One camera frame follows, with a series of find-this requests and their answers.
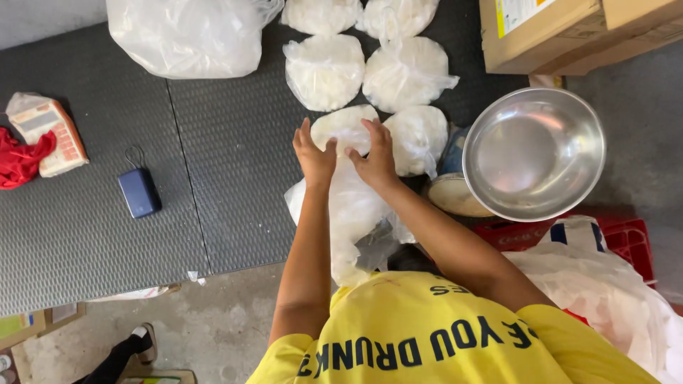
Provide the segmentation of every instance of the gray rubber mat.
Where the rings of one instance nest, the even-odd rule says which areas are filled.
[[[64,102],[90,164],[0,191],[0,316],[209,273],[166,80],[97,25],[0,51],[0,109],[13,92]],[[0,125],[10,126],[0,115]],[[116,176],[138,145],[163,209],[135,220]]]
[[[458,126],[472,124],[490,103],[528,86],[526,77],[484,72],[476,0],[442,0],[422,33],[443,45],[454,90],[434,101]],[[379,41],[350,29],[365,57]],[[286,259],[294,223],[283,194],[301,179],[291,148],[306,110],[285,82],[282,46],[307,36],[272,23],[263,32],[257,71],[239,79],[169,81],[180,137],[214,273]],[[359,94],[350,105],[366,103]],[[385,119],[386,113],[380,113]]]

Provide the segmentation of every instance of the blue power bank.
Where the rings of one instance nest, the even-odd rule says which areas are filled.
[[[144,168],[119,175],[119,185],[126,198],[130,215],[140,219],[161,209],[161,201],[156,194],[152,175]]]

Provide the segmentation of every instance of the red plastic crate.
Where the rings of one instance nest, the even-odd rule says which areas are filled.
[[[494,221],[479,224],[473,231],[501,252],[524,251],[537,245],[557,219],[569,215],[535,223]],[[633,265],[644,282],[653,281],[652,250],[645,222],[642,219],[617,217],[596,217],[596,220],[607,248]]]

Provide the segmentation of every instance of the hand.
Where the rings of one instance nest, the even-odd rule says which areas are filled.
[[[313,143],[311,122],[305,118],[301,128],[294,133],[292,145],[301,164],[306,188],[329,188],[337,165],[337,139],[335,137],[329,139],[325,151],[321,151]]]
[[[396,175],[393,163],[393,144],[391,133],[379,119],[361,119],[361,124],[370,132],[370,153],[364,159],[358,151],[347,147],[344,152],[353,162],[356,172],[375,192],[399,185],[401,181]]]

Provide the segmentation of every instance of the stainless steel bowl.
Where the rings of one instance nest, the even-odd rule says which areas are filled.
[[[477,118],[462,165],[472,194],[491,212],[541,221],[588,195],[605,152],[600,119],[584,100],[535,87],[498,99]]]

